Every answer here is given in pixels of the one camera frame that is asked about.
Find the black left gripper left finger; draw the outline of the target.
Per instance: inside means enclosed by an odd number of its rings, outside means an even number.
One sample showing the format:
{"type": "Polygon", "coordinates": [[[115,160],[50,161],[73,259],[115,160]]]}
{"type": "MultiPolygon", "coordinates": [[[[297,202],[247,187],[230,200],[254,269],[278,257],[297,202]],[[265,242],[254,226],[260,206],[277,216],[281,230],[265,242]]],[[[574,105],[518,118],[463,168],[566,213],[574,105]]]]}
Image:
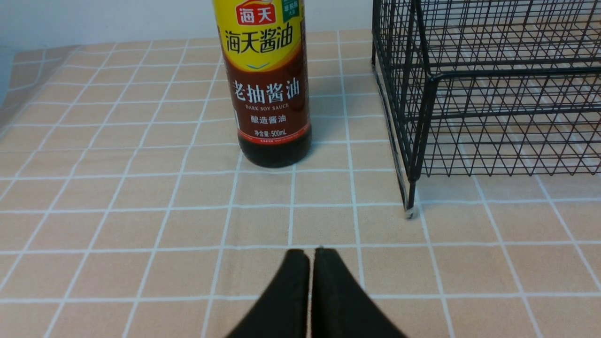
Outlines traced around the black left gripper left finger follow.
{"type": "Polygon", "coordinates": [[[268,287],[227,337],[306,337],[309,279],[307,255],[300,249],[287,250],[268,287]]]}

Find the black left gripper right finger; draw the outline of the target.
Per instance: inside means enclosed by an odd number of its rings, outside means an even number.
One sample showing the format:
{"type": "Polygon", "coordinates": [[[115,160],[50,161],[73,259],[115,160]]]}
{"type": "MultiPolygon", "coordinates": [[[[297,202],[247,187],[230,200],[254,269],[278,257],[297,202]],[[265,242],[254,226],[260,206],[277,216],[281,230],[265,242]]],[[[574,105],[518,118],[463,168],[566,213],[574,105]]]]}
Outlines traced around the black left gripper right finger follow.
{"type": "Polygon", "coordinates": [[[332,248],[315,250],[312,338],[405,338],[376,306],[332,248]]]}

